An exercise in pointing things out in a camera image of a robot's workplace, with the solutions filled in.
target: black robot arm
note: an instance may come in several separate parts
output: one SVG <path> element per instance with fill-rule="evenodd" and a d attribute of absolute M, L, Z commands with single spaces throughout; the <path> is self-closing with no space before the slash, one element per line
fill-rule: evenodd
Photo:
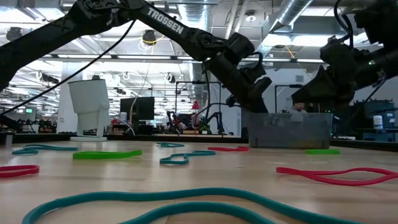
<path fill-rule="evenodd" d="M 378 0 L 355 12 L 358 28 L 364 29 L 370 44 L 383 48 L 370 52 L 358 50 L 332 37 L 320 49 L 320 58 L 329 64 L 320 67 L 316 77 L 292 95 L 304 103 L 349 103 L 356 90 L 382 85 L 398 75 L 398 4 L 396 0 Z"/>
<path fill-rule="evenodd" d="M 235 33 L 228 40 L 190 28 L 144 0 L 77 0 L 67 15 L 0 47 L 0 90 L 18 69 L 83 35 L 99 34 L 129 21 L 140 20 L 174 40 L 193 59 L 204 63 L 247 109 L 267 113 L 262 92 L 271 84 L 262 66 L 236 66 L 254 52 L 250 41 Z"/>

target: bottle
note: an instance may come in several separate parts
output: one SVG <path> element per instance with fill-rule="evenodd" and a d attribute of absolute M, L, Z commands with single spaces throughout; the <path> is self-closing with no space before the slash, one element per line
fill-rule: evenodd
<path fill-rule="evenodd" d="M 383 129 L 383 117 L 381 115 L 373 116 L 373 128 L 374 129 Z"/>
<path fill-rule="evenodd" d="M 126 122 L 127 121 L 127 113 L 126 112 L 120 112 L 120 120 Z"/>

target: table surface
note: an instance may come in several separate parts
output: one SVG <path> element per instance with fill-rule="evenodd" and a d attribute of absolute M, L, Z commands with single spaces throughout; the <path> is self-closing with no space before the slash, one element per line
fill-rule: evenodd
<path fill-rule="evenodd" d="M 250 152 L 217 152 L 193 157 L 184 166 L 162 166 L 159 159 L 173 153 L 204 150 L 208 146 L 234 144 L 184 143 L 181 148 L 158 148 L 154 142 L 50 142 L 54 146 L 78 146 L 80 150 L 131 151 L 143 154 L 107 161 L 72 160 L 72 152 L 40 151 L 33 156 L 13 156 L 0 149 L 0 166 L 37 164 L 40 173 L 0 179 L 1 223 L 21 223 L 36 206 L 70 195 L 96 191 L 156 192 L 199 187 L 232 187 L 261 194 L 311 212 L 364 223 L 396 223 L 398 180 L 367 187 L 328 185 L 304 177 L 276 174 L 278 166 L 303 170 L 343 170 L 378 167 L 398 171 L 394 152 L 338 148 L 340 155 L 306 155 L 295 149 L 252 149 Z M 373 179 L 377 174 L 354 172 L 341 179 Z M 240 198 L 205 196 L 159 202 L 90 202 L 46 214 L 37 223 L 120 223 L 157 207 L 186 201 L 216 201 L 251 209 L 276 223 L 299 223 Z M 164 217 L 156 224 L 246 223 L 216 213 L 188 213 Z"/>

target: computer monitor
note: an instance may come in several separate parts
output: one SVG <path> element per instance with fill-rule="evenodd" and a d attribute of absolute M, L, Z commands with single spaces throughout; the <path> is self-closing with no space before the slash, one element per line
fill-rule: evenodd
<path fill-rule="evenodd" d="M 130 119 L 130 108 L 135 98 L 125 98 L 120 100 L 120 112 L 127 113 L 127 119 Z M 139 97 L 133 106 L 133 116 L 137 120 L 155 119 L 155 98 Z"/>

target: white container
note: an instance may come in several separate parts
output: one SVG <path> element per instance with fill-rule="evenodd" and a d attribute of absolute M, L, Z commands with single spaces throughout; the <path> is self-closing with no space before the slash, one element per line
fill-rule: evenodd
<path fill-rule="evenodd" d="M 127 121 L 127 113 L 120 112 L 120 120 L 126 122 Z"/>
<path fill-rule="evenodd" d="M 383 129 L 383 117 L 381 115 L 373 116 L 373 128 L 374 129 Z"/>
<path fill-rule="evenodd" d="M 105 80 L 70 82 L 69 90 L 73 110 L 78 116 L 78 137 L 71 137 L 71 141 L 106 141 L 103 134 L 104 127 L 110 123 L 110 105 Z M 83 135 L 84 130 L 91 129 L 97 129 L 95 138 Z"/>

